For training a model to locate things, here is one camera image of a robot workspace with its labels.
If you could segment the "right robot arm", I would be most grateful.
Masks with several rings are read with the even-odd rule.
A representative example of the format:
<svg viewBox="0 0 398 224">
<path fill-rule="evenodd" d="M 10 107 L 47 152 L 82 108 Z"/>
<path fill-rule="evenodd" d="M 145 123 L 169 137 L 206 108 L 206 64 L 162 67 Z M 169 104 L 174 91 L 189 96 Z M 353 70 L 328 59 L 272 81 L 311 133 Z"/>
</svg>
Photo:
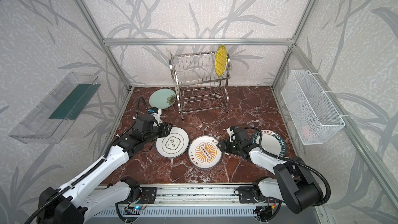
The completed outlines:
<svg viewBox="0 0 398 224">
<path fill-rule="evenodd" d="M 285 157 L 286 143 L 276 132 L 254 130 L 249 127 L 228 128 L 228 138 L 217 147 L 230 155 L 239 156 L 257 167 L 268 170 L 274 178 L 263 177 L 251 187 L 239 187 L 241 203 L 265 203 L 270 199 L 284 202 L 295 214 L 308 207 L 321 206 L 331 197 L 327 179 L 317 170 L 308 166 L 300 157 Z"/>
</svg>

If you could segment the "yellow green striped plate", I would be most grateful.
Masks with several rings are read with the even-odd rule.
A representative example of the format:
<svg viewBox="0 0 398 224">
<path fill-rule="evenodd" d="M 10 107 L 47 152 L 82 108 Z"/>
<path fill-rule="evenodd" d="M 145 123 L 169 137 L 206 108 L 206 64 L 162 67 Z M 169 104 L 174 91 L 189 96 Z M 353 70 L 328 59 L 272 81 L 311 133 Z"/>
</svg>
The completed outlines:
<svg viewBox="0 0 398 224">
<path fill-rule="evenodd" d="M 215 54 L 214 68 L 218 77 L 222 77 L 227 70 L 228 51 L 227 47 L 222 44 L 218 47 Z"/>
</svg>

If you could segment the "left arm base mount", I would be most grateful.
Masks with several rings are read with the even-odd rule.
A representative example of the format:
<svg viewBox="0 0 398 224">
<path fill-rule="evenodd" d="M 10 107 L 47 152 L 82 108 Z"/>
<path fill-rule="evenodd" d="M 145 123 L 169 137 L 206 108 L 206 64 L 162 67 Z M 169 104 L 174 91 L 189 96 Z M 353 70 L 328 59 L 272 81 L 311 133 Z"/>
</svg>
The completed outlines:
<svg viewBox="0 0 398 224">
<path fill-rule="evenodd" d="M 118 204 L 154 204 L 157 190 L 157 187 L 134 188 L 128 198 Z"/>
</svg>

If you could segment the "large orange sun plate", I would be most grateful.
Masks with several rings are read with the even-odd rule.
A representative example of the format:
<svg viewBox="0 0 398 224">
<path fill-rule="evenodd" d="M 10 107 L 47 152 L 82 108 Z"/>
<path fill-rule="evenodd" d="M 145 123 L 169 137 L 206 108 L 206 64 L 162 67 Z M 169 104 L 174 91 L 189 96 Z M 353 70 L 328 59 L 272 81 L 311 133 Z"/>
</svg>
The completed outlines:
<svg viewBox="0 0 398 224">
<path fill-rule="evenodd" d="M 197 168 L 208 170 L 218 165 L 222 159 L 219 141 L 213 136 L 202 135 L 193 140 L 189 146 L 190 162 Z"/>
</svg>

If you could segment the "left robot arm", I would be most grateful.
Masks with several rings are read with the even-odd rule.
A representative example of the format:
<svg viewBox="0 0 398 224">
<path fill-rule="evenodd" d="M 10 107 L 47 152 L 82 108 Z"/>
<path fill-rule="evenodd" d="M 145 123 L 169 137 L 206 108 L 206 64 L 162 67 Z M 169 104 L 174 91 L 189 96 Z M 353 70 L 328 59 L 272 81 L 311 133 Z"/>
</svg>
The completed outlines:
<svg viewBox="0 0 398 224">
<path fill-rule="evenodd" d="M 30 224 L 84 224 L 111 205 L 140 200 L 140 183 L 126 177 L 100 193 L 93 190 L 117 168 L 144 149 L 167 137 L 173 125 L 159 122 L 156 114 L 138 116 L 135 122 L 107 147 L 105 154 L 75 178 L 57 189 L 47 188 L 39 196 L 38 209 L 26 221 Z"/>
</svg>

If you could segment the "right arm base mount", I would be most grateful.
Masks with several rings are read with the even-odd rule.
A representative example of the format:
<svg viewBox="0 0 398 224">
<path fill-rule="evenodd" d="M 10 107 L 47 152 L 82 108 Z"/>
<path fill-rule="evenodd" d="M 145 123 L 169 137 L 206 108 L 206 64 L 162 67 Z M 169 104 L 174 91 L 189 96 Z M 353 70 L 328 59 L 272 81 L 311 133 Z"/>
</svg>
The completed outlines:
<svg viewBox="0 0 398 224">
<path fill-rule="evenodd" d="M 238 196 L 239 203 L 241 204 L 279 204 L 280 199 L 273 197 L 265 197 L 261 194 L 260 190 L 254 186 L 240 186 L 234 189 L 234 194 Z"/>
</svg>

